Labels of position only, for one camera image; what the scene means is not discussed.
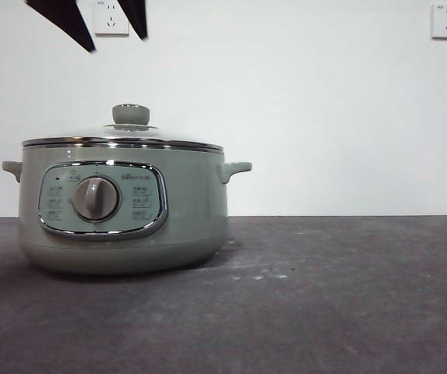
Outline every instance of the knob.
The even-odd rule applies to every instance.
[[[106,178],[82,180],[75,190],[73,207],[87,220],[98,221],[110,216],[118,205],[118,190]]]

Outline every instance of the concrete surface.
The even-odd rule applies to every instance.
[[[209,262],[31,266],[0,218],[0,373],[447,373],[447,217],[239,217]]]

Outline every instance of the electric hot pot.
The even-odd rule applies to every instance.
[[[162,139],[150,112],[113,108],[99,136],[23,142],[19,246],[33,263],[70,273],[162,270],[210,257],[227,237],[226,184],[250,171],[221,146]]]

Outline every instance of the white wall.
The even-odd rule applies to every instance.
[[[95,39],[89,55],[0,0],[0,163],[136,102],[253,162],[228,185],[231,215],[447,214],[447,42],[429,38],[430,4],[150,0],[149,41]],[[0,216],[17,194],[0,168]]]

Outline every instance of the glass lid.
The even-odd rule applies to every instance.
[[[53,147],[59,145],[105,144],[110,147],[123,145],[164,149],[199,150],[223,153],[223,147],[189,139],[183,136],[161,132],[149,125],[150,110],[138,104],[119,104],[113,107],[113,124],[104,125],[100,131],[81,132],[79,136],[52,136],[28,139],[26,146]]]

